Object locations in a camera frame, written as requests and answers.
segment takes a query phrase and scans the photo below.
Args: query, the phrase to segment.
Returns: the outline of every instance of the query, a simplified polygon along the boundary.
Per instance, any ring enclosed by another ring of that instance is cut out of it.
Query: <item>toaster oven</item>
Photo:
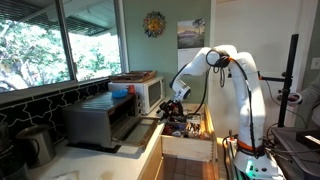
[[[159,120],[139,116],[135,95],[113,98],[111,92],[67,106],[62,114],[69,146],[103,151],[119,145],[145,149]]]

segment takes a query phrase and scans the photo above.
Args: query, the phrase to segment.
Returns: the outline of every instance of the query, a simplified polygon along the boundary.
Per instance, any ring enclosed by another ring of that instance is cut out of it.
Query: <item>pot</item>
[[[16,135],[17,144],[30,169],[49,163],[56,155],[48,125],[36,125]]]

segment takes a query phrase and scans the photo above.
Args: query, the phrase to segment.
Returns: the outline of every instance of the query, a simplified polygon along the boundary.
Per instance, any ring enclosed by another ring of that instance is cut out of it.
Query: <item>wall decoration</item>
[[[165,17],[160,12],[152,11],[143,20],[144,33],[148,37],[158,37],[166,29]]]
[[[177,23],[178,70],[191,62],[204,46],[204,30],[205,20],[203,18]]]

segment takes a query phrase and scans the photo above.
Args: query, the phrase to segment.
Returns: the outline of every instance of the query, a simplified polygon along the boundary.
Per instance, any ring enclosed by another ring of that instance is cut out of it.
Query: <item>black metal pole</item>
[[[287,70],[286,70],[285,81],[282,89],[282,100],[281,100],[281,106],[280,106],[278,127],[284,127],[284,119],[286,116],[287,101],[288,101],[288,96],[290,94],[290,86],[292,84],[292,70],[294,65],[294,58],[296,56],[298,38],[299,38],[299,34],[293,34],[291,36]]]

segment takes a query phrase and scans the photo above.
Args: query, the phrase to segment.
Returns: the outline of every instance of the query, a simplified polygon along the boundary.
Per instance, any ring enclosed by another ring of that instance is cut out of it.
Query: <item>white countertop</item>
[[[76,174],[79,180],[138,179],[163,128],[163,123],[158,125],[144,152],[141,148],[121,146],[117,153],[105,153],[68,147],[68,141],[64,140],[56,145],[55,158],[44,166],[30,169],[30,174],[33,180],[48,180],[70,173]]]

